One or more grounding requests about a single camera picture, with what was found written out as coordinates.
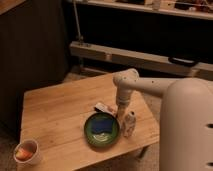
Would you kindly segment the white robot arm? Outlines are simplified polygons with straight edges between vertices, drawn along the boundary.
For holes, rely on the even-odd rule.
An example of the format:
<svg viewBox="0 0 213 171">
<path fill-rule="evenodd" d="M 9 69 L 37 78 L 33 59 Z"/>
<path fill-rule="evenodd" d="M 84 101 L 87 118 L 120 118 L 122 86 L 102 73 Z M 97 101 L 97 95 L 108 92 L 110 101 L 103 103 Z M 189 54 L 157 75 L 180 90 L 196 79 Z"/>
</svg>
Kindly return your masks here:
<svg viewBox="0 0 213 171">
<path fill-rule="evenodd" d="M 113 83 L 120 113 L 133 91 L 162 98 L 159 171 L 213 171 L 213 81 L 142 78 L 131 68 L 115 73 Z"/>
</svg>

